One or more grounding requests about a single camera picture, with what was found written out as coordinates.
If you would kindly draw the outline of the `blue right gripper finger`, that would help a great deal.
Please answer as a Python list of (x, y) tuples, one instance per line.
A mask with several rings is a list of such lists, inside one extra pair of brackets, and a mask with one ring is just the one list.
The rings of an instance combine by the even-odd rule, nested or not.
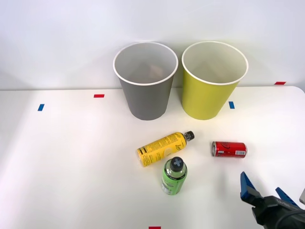
[(280, 197), (276, 199), (277, 204), (286, 208), (299, 208), (299, 206), (280, 187), (277, 187), (275, 190)]
[(240, 197), (243, 202), (246, 202), (252, 206), (259, 206), (262, 201), (263, 197), (261, 196), (260, 192), (258, 192), (253, 184), (251, 183), (250, 179), (246, 175), (245, 172), (242, 172), (240, 175), (240, 184), (241, 184), (241, 192)]

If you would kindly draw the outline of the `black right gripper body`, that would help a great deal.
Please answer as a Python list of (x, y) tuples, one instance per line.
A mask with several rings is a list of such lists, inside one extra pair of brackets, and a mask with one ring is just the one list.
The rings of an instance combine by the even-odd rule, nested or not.
[(252, 212), (257, 224), (265, 229), (303, 229), (305, 211), (294, 202), (274, 196), (251, 197)]

